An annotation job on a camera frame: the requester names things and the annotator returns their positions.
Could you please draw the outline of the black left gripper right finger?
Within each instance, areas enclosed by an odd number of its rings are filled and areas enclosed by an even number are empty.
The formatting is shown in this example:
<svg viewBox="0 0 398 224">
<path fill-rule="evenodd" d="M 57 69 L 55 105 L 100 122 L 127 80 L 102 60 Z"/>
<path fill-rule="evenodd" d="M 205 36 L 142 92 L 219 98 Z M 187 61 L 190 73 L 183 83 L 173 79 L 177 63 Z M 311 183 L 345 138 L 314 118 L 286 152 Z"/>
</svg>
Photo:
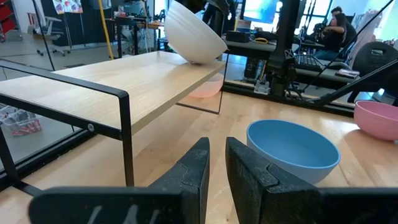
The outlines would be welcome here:
<svg viewBox="0 0 398 224">
<path fill-rule="evenodd" d="M 240 223 L 397 223 L 396 188 L 318 188 L 234 137 L 225 156 Z"/>
</svg>

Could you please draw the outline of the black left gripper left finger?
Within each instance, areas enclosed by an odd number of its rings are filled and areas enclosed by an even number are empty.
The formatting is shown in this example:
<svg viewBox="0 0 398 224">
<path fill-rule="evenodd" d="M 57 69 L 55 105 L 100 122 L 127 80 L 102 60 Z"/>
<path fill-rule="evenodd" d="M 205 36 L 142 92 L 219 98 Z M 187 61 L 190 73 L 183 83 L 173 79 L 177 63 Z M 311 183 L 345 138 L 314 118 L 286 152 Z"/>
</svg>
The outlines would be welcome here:
<svg viewBox="0 0 398 224">
<path fill-rule="evenodd" d="M 210 142 L 200 138 L 148 187 L 54 187 L 29 204 L 31 223 L 204 223 Z"/>
</svg>

